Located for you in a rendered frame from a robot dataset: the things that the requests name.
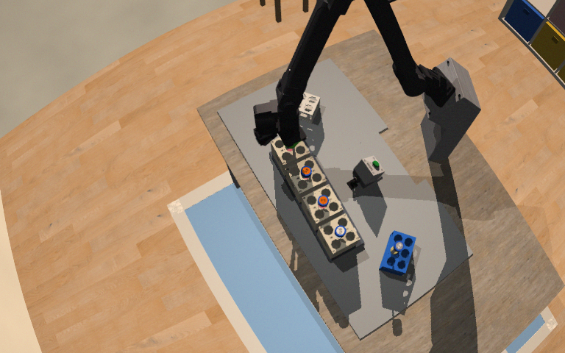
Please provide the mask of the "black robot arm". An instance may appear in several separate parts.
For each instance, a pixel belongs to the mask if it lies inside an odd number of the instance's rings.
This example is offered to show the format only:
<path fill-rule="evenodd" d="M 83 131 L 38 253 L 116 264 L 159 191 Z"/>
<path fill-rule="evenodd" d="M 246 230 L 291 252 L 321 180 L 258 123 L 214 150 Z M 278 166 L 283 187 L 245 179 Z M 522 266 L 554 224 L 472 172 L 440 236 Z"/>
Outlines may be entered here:
<path fill-rule="evenodd" d="M 294 137 L 294 128 L 283 126 L 297 125 L 299 106 L 309 77 L 335 23 L 340 15 L 346 15 L 352 1 L 354 0 L 316 0 L 291 62 L 277 84 L 277 99 L 253 107 L 256 126 L 253 130 L 261 146 L 269 144 L 278 136 L 277 133 L 283 141 Z M 443 107 L 455 92 L 453 84 L 439 68 L 431 70 L 413 61 L 388 0 L 364 1 L 389 50 L 394 74 L 405 94 L 415 97 L 425 92 L 438 107 Z"/>

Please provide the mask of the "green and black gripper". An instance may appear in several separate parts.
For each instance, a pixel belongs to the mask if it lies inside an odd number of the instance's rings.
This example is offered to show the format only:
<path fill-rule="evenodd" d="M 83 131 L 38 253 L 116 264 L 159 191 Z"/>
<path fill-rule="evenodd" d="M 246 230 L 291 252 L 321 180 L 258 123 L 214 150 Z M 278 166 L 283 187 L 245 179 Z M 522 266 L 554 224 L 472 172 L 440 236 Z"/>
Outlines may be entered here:
<path fill-rule="evenodd" d="M 280 124 L 281 124 L 281 123 L 280 123 Z M 281 125 L 282 125 L 282 124 L 281 124 Z M 282 125 L 282 126 L 283 126 L 283 125 Z M 285 145 L 286 148 L 292 149 L 292 148 L 294 148 L 299 142 L 306 140 L 307 136 L 306 136 L 306 134 L 304 133 L 304 131 L 303 131 L 303 129 L 301 128 L 301 126 L 299 125 L 299 122 L 298 122 L 297 125 L 295 125 L 295 126 L 291 126 L 291 127 L 283 126 L 283 127 L 289 128 L 289 129 L 290 129 L 290 128 L 294 128 L 294 137 L 293 137 L 293 138 L 291 138 L 291 139 L 289 139 L 289 140 L 286 140 L 286 141 L 283 141 L 283 139 L 280 137 L 281 140 L 282 140 L 282 142 L 283 142 L 283 144 Z"/>

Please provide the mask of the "grey flat mat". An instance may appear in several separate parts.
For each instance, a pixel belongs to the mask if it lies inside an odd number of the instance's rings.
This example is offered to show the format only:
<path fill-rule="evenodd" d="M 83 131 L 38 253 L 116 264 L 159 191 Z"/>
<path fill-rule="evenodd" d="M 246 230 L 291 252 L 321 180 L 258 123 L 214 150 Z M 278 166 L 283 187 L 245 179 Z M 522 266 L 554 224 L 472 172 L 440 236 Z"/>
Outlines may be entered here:
<path fill-rule="evenodd" d="M 254 134 L 256 104 L 277 99 L 279 80 L 218 110 L 222 121 L 305 256 L 361 339 L 454 271 L 473 252 L 427 180 L 414 183 L 379 132 L 387 125 L 329 58 L 305 92 L 320 97 L 313 123 L 299 124 L 364 244 L 329 262 L 269 152 Z M 375 156 L 385 172 L 352 190 L 353 168 Z M 402 276 L 379 270 L 390 234 L 416 238 Z"/>

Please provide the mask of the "blue tube rack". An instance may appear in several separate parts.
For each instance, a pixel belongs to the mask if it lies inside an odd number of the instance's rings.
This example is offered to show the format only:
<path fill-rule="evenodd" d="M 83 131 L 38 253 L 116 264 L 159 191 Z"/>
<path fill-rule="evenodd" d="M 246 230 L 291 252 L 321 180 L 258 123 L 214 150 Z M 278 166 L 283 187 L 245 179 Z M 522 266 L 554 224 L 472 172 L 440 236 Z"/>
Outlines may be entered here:
<path fill-rule="evenodd" d="M 389 239 L 379 270 L 402 276 L 407 271 L 416 238 L 394 230 Z M 404 250 L 392 254 L 391 247 L 398 240 L 404 243 Z"/>

